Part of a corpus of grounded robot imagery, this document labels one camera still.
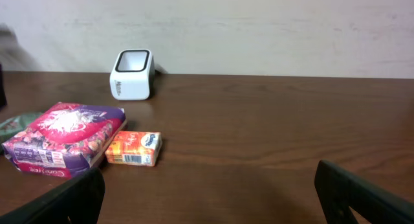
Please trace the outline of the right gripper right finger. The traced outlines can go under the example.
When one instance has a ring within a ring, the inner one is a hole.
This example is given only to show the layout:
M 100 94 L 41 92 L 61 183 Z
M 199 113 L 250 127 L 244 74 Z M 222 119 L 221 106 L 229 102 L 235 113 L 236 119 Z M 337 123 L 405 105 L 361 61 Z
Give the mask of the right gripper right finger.
M 413 223 L 413 203 L 320 160 L 314 186 L 327 223 L 357 223 L 352 211 L 370 223 Z

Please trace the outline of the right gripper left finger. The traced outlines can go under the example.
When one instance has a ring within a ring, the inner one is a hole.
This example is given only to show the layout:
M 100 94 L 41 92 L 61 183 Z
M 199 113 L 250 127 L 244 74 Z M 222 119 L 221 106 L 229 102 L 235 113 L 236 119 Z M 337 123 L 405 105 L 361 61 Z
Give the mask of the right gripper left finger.
M 1 216 L 1 223 L 97 223 L 105 194 L 97 168 Z

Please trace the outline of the red purple snack bag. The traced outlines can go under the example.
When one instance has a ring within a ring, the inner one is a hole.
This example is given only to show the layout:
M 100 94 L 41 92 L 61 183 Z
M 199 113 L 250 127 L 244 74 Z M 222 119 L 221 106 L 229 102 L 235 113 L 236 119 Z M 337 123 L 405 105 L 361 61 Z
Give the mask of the red purple snack bag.
M 21 172 L 71 178 L 99 166 L 126 122 L 119 107 L 58 102 L 2 146 Z

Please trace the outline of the orange juice carton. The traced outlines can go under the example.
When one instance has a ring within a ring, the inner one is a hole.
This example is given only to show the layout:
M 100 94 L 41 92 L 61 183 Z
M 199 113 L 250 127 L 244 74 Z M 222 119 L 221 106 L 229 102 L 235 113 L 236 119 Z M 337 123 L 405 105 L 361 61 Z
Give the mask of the orange juice carton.
M 155 166 L 162 147 L 160 132 L 119 131 L 105 156 L 109 163 L 134 166 Z

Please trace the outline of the teal snack packet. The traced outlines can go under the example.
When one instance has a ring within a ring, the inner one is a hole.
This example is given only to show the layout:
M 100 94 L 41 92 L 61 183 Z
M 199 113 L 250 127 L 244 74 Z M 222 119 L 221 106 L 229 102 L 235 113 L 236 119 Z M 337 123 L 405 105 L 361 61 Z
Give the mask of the teal snack packet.
M 1 155 L 4 154 L 2 143 L 13 137 L 15 134 L 23 131 L 35 119 L 40 117 L 42 112 L 23 113 L 21 115 L 9 118 L 1 123 Z

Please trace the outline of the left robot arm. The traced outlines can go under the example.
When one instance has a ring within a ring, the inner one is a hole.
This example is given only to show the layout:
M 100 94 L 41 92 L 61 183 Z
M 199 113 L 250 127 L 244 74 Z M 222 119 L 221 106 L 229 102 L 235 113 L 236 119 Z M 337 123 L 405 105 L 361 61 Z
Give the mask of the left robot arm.
M 3 80 L 3 70 L 2 65 L 0 65 L 0 109 L 4 108 L 7 105 L 4 80 Z

